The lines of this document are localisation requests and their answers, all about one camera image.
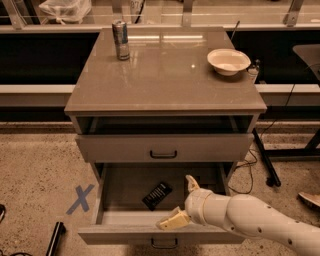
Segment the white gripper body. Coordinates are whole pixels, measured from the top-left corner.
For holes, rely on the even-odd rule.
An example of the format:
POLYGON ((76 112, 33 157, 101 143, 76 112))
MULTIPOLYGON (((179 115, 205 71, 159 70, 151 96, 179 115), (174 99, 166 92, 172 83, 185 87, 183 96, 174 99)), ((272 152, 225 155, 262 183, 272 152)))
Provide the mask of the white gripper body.
POLYGON ((185 200, 185 211, 193 223, 205 225, 204 204, 213 192, 207 189, 196 189, 189 193, 185 200))

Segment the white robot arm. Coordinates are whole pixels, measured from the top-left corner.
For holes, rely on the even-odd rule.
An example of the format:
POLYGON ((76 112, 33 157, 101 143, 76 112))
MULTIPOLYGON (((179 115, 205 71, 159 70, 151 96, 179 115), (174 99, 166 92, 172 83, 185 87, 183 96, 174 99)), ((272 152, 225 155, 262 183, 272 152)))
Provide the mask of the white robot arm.
POLYGON ((201 188, 187 175, 188 196, 183 210, 177 206, 156 226, 174 230, 190 222, 219 227, 245 238, 264 238, 278 242, 299 256, 320 256, 320 229, 294 220, 257 197, 238 194, 219 195, 201 188))

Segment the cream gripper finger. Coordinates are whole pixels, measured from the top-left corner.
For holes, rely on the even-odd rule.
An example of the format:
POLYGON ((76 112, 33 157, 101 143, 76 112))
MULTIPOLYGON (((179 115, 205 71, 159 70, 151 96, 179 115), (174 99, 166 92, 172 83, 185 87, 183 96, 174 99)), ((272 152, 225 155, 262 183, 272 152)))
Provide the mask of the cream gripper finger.
POLYGON ((193 176, 187 175, 186 176, 186 180, 188 182, 187 188, 188 188, 188 192, 189 193, 191 193, 191 192, 193 192, 193 191, 195 191, 195 190, 200 188, 198 182, 196 181, 196 179, 193 176))
POLYGON ((180 207, 174 208, 167 217, 162 218, 156 223, 160 230, 175 230, 187 226, 190 223, 190 217, 185 210, 180 207))

